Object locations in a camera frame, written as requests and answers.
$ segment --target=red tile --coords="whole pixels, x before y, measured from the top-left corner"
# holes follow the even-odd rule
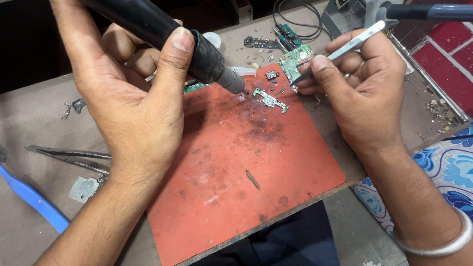
[[[452,55],[462,67],[473,74],[473,42]]]
[[[435,27],[429,36],[447,53],[473,37],[470,29],[461,22],[443,22]]]
[[[460,108],[473,116],[473,83],[458,68],[430,43],[413,57]]]

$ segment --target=circuit board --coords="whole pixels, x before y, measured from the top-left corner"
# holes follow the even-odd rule
[[[279,45],[275,40],[262,40],[261,38],[253,38],[250,35],[248,35],[248,37],[243,40],[243,44],[245,45],[245,47],[279,49]]]
[[[271,95],[267,94],[266,92],[260,90],[259,88],[254,89],[253,96],[256,96],[256,94],[259,94],[259,95],[263,96],[263,98],[264,98],[263,102],[267,106],[274,108],[274,106],[277,105],[277,106],[281,107],[282,108],[281,113],[285,113],[289,109],[289,106],[281,103],[276,98],[274,98],[273,96],[271,96]]]
[[[202,84],[202,83],[197,83],[197,84],[194,84],[194,85],[190,85],[188,87],[184,87],[184,93],[187,93],[189,91],[193,91],[193,90],[196,90],[196,89],[200,89],[200,88],[203,88],[205,86],[208,86],[208,84]]]
[[[284,74],[286,74],[289,83],[300,76],[299,67],[312,60],[313,57],[314,52],[307,45],[301,45],[297,49],[282,55],[279,59],[279,66],[281,66]]]
[[[278,25],[279,30],[281,33],[286,37],[294,47],[299,47],[302,45],[302,40],[295,34],[292,29],[287,25],[287,24],[279,24]]]

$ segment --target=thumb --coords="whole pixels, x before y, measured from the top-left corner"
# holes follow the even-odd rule
[[[343,101],[347,96],[355,94],[355,90],[347,83],[340,70],[327,57],[317,55],[310,66],[315,80],[323,87],[331,102]]]
[[[161,49],[159,60],[156,62],[156,77],[149,90],[149,96],[182,97],[187,69],[191,63],[194,50],[194,36],[184,28],[178,27]]]

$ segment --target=patterned cloth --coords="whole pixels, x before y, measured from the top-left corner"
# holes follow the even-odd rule
[[[454,136],[473,134],[473,126]],[[473,221],[473,138],[444,141],[412,155],[432,179],[448,204]],[[384,230],[393,235],[394,223],[369,177],[351,186]]]

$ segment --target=wooden workbench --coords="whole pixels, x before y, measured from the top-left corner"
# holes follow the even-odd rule
[[[323,11],[326,1],[315,4]],[[317,19],[307,9],[296,8],[284,12],[289,19],[300,23],[314,24]],[[222,39],[221,51],[225,55],[226,65],[250,67],[248,62],[260,66],[277,62],[282,55],[280,50],[246,48],[243,39],[248,35],[262,38],[275,38],[273,19],[265,17],[242,25],[218,31]],[[312,31],[311,28],[292,26],[299,34]],[[324,52],[329,37],[321,36],[307,43],[316,54]],[[272,54],[276,60],[269,62]],[[416,151],[444,138],[437,135],[443,129],[440,123],[431,122],[424,104],[435,96],[424,93],[423,80],[416,73],[406,77],[402,111],[402,134],[408,150]],[[71,112],[66,120],[61,120],[65,113],[64,102],[72,103],[81,98],[74,84],[73,76],[63,76],[17,89],[0,95],[0,145],[8,156],[7,164],[13,169],[12,174],[26,181],[42,193],[65,216],[73,219],[83,204],[68,198],[69,190],[78,176],[98,178],[98,174],[84,168],[54,160],[47,156],[28,152],[23,146],[30,144],[59,149],[83,150],[108,153],[109,150],[87,108],[80,115]],[[320,105],[314,97],[300,97],[312,121],[342,168],[346,182],[324,194],[313,198],[261,225],[229,239],[210,250],[187,260],[189,264],[215,250],[227,246],[249,234],[258,231],[284,217],[291,215],[349,185],[361,180],[366,173],[354,152],[343,140],[334,119],[330,104],[322,101]],[[417,132],[425,136],[422,140]],[[0,265],[31,265],[58,237],[57,231],[32,207],[19,199],[0,178]],[[139,221],[125,246],[118,264],[121,265],[160,265],[158,252],[151,234],[146,216]]]

